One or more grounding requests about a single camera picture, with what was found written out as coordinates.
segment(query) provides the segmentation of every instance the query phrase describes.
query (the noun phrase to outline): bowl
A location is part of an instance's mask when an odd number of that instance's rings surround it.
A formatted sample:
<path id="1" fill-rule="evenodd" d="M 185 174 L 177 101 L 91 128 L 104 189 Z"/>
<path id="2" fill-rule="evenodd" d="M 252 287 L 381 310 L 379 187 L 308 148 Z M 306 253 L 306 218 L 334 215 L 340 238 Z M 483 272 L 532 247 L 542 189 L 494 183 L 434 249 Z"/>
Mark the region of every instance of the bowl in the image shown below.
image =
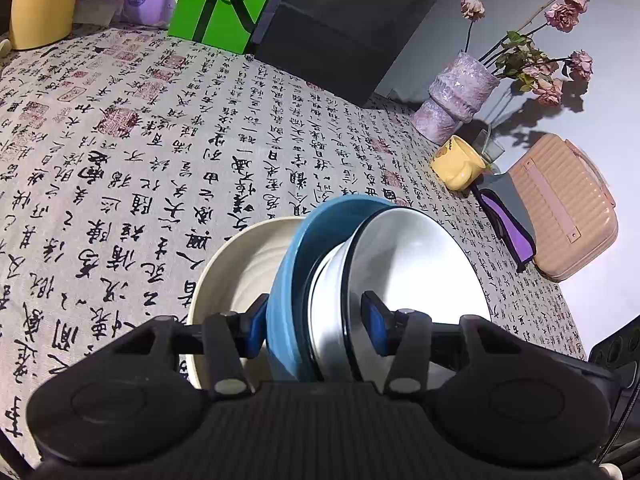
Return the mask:
<path id="1" fill-rule="evenodd" d="M 257 223 L 227 241 L 210 259 L 193 292 L 188 324 L 201 324 L 217 312 L 245 312 L 268 293 L 300 217 L 275 218 Z M 209 389 L 202 355 L 187 355 L 187 372 L 196 388 Z M 252 360 L 242 359 L 247 378 L 255 388 L 271 379 L 266 349 Z"/>
<path id="2" fill-rule="evenodd" d="M 392 204 L 369 195 L 347 195 L 316 207 L 300 224 L 271 287 L 267 342 L 273 377 L 318 380 L 306 321 L 306 292 L 326 254 L 353 235 L 369 216 Z"/>
<path id="3" fill-rule="evenodd" d="M 309 319 L 325 311 L 325 325 L 310 328 L 324 380 L 351 377 L 373 381 L 382 390 L 393 357 L 376 353 L 362 324 L 360 298 L 366 290 L 389 310 L 418 310 L 433 322 L 457 324 L 465 314 L 490 318 L 471 263 L 444 228 L 414 209 L 381 210 L 360 225 L 318 276 Z"/>

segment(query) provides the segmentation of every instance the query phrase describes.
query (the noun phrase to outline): white bowl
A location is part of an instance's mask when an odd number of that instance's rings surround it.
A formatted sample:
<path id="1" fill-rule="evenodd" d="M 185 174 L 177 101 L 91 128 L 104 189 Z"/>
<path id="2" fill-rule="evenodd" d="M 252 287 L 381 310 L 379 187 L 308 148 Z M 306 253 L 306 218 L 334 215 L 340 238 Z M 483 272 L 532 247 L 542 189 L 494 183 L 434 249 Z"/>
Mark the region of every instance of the white bowl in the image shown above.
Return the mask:
<path id="1" fill-rule="evenodd" d="M 302 220 L 299 217 L 266 220 L 238 233 L 220 247 L 200 275 L 187 323 L 201 324 L 217 312 L 245 312 L 258 296 L 269 293 Z M 191 384 L 208 389 L 204 356 L 189 355 L 186 360 Z M 242 362 L 254 387 L 271 379 L 265 347 L 257 358 Z"/>
<path id="2" fill-rule="evenodd" d="M 312 333 L 320 332 L 316 323 L 322 329 L 316 360 L 325 380 L 362 379 L 382 389 L 393 357 L 376 354 L 362 325 L 366 290 L 391 311 L 411 308 L 433 322 L 457 324 L 465 314 L 490 318 L 482 286 L 456 241 L 424 213 L 383 210 L 360 225 L 318 277 L 309 319 Z"/>

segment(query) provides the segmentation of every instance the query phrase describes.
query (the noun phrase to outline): yellow cup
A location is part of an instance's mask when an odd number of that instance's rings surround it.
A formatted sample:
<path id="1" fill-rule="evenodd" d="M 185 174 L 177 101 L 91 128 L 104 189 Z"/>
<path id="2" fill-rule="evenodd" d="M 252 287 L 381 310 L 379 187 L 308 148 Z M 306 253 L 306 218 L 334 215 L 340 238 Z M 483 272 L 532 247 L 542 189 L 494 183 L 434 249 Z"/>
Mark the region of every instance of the yellow cup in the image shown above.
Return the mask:
<path id="1" fill-rule="evenodd" d="M 486 165 L 476 150 L 454 135 L 433 156 L 431 167 L 450 190 L 460 191 L 478 178 Z"/>

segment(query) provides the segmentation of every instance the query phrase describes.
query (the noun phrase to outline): calligraphy tablecloth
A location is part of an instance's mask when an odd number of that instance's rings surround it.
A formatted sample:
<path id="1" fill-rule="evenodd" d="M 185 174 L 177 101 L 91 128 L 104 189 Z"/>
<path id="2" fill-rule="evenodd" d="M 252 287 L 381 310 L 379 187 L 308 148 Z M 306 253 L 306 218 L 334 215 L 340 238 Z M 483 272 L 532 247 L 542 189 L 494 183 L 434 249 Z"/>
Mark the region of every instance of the calligraphy tablecloth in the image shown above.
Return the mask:
<path id="1" fill-rule="evenodd" d="M 558 286 L 516 274 L 473 196 L 428 167 L 435 146 L 381 98 L 360 109 L 251 56 L 85 26 L 3 60 L 0 125 L 1 427 L 32 463 L 39 384 L 153 316 L 184 322 L 224 240 L 340 194 L 435 218 L 495 323 L 584 358 Z"/>

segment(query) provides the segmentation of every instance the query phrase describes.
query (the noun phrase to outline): green paper bag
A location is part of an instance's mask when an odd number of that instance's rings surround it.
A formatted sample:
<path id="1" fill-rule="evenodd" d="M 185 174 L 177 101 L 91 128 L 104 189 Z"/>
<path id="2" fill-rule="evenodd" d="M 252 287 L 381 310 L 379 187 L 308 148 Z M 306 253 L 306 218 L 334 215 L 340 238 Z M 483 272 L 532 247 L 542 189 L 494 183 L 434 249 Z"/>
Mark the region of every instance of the green paper bag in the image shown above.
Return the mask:
<path id="1" fill-rule="evenodd" d="M 267 0 L 178 0 L 169 35 L 242 54 Z"/>

